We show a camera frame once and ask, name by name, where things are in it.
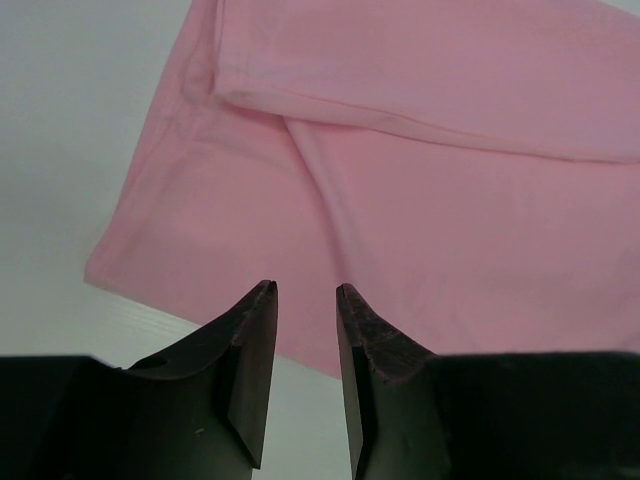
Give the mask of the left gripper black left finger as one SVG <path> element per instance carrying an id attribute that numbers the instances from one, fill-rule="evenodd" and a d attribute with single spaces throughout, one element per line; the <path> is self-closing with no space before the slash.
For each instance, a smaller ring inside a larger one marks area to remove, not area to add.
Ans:
<path id="1" fill-rule="evenodd" d="M 277 285 L 127 369 L 1 360 L 5 479 L 248 479 L 261 465 Z"/>

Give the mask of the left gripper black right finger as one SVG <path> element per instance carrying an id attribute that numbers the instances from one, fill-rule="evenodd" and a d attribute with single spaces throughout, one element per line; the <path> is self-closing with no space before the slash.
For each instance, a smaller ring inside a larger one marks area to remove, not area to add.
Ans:
<path id="1" fill-rule="evenodd" d="M 356 479 L 635 479 L 639 358 L 439 356 L 336 292 Z"/>

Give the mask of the pink t shirt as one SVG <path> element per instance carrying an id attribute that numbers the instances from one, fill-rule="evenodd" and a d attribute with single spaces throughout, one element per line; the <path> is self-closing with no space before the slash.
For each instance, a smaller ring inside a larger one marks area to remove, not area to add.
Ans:
<path id="1" fill-rule="evenodd" d="M 277 281 L 438 353 L 639 347 L 639 19 L 599 1 L 195 1 L 85 279 L 206 323 Z"/>

